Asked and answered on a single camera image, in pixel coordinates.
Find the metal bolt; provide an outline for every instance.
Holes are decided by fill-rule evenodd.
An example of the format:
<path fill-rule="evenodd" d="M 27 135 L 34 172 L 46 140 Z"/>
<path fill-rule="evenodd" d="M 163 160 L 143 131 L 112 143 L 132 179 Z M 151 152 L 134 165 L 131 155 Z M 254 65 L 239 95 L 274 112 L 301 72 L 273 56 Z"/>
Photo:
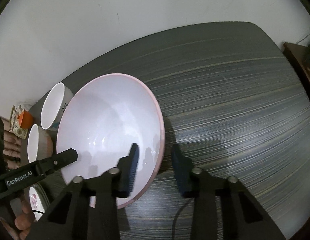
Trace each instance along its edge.
<path fill-rule="evenodd" d="M 119 168 L 116 168 L 116 167 L 114 167 L 114 168 L 111 168 L 111 169 L 109 169 L 109 171 L 108 171 L 110 174 L 117 174 L 117 173 L 119 173 Z"/>
<path fill-rule="evenodd" d="M 82 182 L 83 180 L 84 180 L 84 179 L 83 179 L 82 176 L 76 176 L 76 177 L 74 177 L 73 182 L 74 182 L 74 183 L 80 183 L 80 182 Z"/>
<path fill-rule="evenodd" d="M 194 174 L 201 174 L 202 171 L 203 170 L 201 168 L 199 168 L 199 167 L 195 167 L 195 168 L 192 169 L 192 173 L 194 173 Z"/>
<path fill-rule="evenodd" d="M 235 176 L 229 176 L 228 181 L 230 183 L 236 183 L 238 181 L 238 178 L 236 178 Z"/>

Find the black cable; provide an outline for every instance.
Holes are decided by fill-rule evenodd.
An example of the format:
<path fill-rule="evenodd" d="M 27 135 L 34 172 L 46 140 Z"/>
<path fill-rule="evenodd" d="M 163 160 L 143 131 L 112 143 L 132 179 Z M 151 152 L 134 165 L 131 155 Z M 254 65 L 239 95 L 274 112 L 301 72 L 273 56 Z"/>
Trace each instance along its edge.
<path fill-rule="evenodd" d="M 33 210 L 33 209 L 32 209 L 32 211 L 33 211 L 33 212 L 36 212 L 36 213 L 39 213 L 39 214 L 45 214 L 44 212 L 41 212 L 41 211 L 38 211 L 38 210 Z"/>

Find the white bowl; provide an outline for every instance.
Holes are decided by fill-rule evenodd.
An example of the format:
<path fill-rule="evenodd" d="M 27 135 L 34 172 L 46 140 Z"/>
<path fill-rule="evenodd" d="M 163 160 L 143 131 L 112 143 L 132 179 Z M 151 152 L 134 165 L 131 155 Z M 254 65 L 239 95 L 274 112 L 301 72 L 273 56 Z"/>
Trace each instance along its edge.
<path fill-rule="evenodd" d="M 39 190 L 38 185 L 36 184 L 29 188 L 29 201 L 32 210 L 34 210 L 35 218 L 38 221 L 43 214 L 38 213 L 36 211 L 45 213 L 49 203 L 46 202 L 44 196 Z"/>
<path fill-rule="evenodd" d="M 74 94 L 63 83 L 56 84 L 48 93 L 42 106 L 40 121 L 45 130 L 58 130 L 66 107 Z"/>
<path fill-rule="evenodd" d="M 53 142 L 49 134 L 34 124 L 29 132 L 27 154 L 29 163 L 42 160 L 53 154 Z"/>
<path fill-rule="evenodd" d="M 155 96 L 140 80 L 118 73 L 94 79 L 73 97 L 59 125 L 57 153 L 78 152 L 78 160 L 61 169 L 65 182 L 115 167 L 132 143 L 139 145 L 135 184 L 128 199 L 117 199 L 118 208 L 137 200 L 154 180 L 164 155 L 164 121 Z"/>

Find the mug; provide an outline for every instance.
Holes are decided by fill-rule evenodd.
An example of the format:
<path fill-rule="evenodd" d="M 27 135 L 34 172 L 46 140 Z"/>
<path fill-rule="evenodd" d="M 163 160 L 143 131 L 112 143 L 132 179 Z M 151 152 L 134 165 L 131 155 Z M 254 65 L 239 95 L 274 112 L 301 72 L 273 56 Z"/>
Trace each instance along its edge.
<path fill-rule="evenodd" d="M 63 83 L 58 83 L 52 88 L 41 111 L 40 122 L 43 129 L 58 130 L 61 117 L 73 96 Z"/>
<path fill-rule="evenodd" d="M 53 142 L 49 134 L 34 124 L 31 128 L 27 144 L 29 163 L 48 158 L 53 154 Z"/>

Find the wooden tabletop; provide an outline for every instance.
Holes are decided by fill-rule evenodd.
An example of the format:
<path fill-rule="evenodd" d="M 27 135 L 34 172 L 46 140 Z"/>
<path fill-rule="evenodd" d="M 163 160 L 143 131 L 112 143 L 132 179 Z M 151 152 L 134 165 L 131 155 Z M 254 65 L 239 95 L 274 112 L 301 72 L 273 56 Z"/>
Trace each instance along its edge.
<path fill-rule="evenodd" d="M 159 174 L 139 200 L 118 211 L 121 239 L 189 239 L 193 202 L 177 191 L 170 161 L 175 142 L 212 175 L 239 177 L 287 238 L 305 223 L 310 102 L 291 65 L 259 27 L 222 22 L 156 33 L 96 58 L 63 83 L 76 93 L 107 73 L 142 80 L 159 102 L 166 130 Z M 38 124 L 45 97 L 30 111 Z M 51 136 L 55 143 L 56 133 Z M 42 185 L 51 200 L 65 187 L 60 172 Z"/>

